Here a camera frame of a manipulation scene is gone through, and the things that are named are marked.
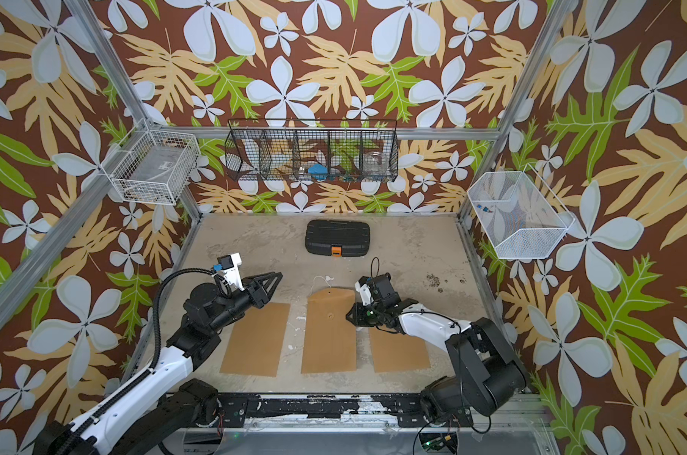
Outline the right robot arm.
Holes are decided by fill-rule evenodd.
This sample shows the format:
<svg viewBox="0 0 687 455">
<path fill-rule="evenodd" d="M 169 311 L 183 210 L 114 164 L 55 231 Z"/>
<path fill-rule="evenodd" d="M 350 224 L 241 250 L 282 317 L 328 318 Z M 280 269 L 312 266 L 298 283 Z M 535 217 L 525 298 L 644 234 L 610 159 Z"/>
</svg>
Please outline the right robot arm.
<svg viewBox="0 0 687 455">
<path fill-rule="evenodd" d="M 454 419 L 470 427 L 473 411 L 491 417 L 529 387 L 524 364 L 489 318 L 457 320 L 419 301 L 401 299 L 388 273 L 360 278 L 355 290 L 360 300 L 346 314 L 354 326 L 417 337 L 449 356 L 453 375 L 437 379 L 419 394 L 429 423 Z"/>
</svg>

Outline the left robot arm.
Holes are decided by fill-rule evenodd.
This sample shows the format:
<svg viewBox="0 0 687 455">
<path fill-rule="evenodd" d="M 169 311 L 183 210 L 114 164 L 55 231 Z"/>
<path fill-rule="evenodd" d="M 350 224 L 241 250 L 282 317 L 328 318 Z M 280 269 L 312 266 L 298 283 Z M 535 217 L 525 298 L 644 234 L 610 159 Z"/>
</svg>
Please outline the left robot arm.
<svg viewBox="0 0 687 455">
<path fill-rule="evenodd" d="M 35 438 L 33 453 L 145 454 L 181 428 L 217 419 L 218 391 L 191 375 L 214 353 L 225 327 L 271 302 L 283 275 L 232 282 L 214 269 L 202 273 L 213 280 L 191 291 L 170 339 L 161 339 L 160 321 L 153 320 L 150 362 L 87 413 L 68 424 L 48 424 Z"/>
</svg>

